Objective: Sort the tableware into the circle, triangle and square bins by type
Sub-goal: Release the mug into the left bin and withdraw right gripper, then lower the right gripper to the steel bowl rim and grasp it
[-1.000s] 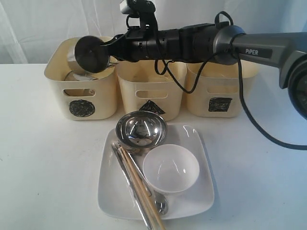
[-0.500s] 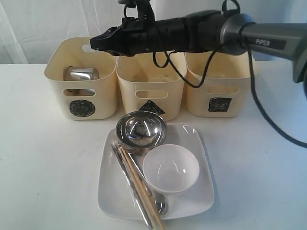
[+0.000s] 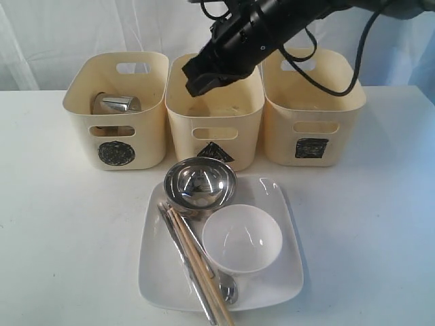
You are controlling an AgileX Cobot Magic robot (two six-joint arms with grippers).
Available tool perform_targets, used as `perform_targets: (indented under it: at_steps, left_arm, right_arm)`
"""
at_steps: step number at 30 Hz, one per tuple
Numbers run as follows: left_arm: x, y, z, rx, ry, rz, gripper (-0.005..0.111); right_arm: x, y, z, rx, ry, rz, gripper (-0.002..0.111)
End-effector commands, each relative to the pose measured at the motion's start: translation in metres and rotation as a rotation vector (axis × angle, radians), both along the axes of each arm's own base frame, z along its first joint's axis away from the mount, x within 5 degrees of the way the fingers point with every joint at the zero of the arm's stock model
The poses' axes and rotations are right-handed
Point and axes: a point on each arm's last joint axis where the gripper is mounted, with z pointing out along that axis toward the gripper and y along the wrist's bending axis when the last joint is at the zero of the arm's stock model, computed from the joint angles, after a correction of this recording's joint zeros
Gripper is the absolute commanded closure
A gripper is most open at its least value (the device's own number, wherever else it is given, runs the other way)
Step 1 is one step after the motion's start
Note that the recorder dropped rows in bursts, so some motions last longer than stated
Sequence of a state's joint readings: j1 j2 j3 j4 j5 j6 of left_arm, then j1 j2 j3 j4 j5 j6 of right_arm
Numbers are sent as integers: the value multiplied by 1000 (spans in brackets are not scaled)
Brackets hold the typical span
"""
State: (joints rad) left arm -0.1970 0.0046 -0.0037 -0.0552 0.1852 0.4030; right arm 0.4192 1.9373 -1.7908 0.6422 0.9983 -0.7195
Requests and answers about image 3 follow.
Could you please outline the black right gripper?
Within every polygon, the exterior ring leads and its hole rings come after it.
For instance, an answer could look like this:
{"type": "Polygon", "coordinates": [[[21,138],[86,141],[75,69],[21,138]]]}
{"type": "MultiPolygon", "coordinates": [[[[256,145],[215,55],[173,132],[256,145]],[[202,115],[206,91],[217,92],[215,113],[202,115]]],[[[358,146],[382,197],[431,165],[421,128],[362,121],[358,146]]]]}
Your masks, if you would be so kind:
{"type": "Polygon", "coordinates": [[[213,28],[205,47],[182,67],[192,97],[247,77],[254,67],[339,1],[248,1],[213,28]]]}

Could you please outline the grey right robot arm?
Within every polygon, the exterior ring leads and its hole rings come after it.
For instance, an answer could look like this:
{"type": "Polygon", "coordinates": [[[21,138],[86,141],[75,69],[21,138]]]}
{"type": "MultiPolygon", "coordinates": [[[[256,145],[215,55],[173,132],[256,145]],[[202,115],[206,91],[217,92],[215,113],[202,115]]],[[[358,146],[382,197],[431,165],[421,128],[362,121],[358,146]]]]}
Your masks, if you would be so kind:
{"type": "Polygon", "coordinates": [[[226,12],[214,16],[206,10],[205,4],[199,1],[204,15],[213,21],[211,38],[182,68],[187,78],[186,89],[193,97],[249,77],[274,51],[279,51],[317,89],[332,96],[346,96],[358,81],[366,38],[380,15],[408,20],[434,11],[433,1],[226,1],[226,12]],[[307,30],[313,21],[352,7],[368,10],[372,15],[360,37],[350,83],[344,90],[335,91],[309,77],[298,66],[311,59],[311,54],[291,55],[284,44],[300,31],[307,30]]]}

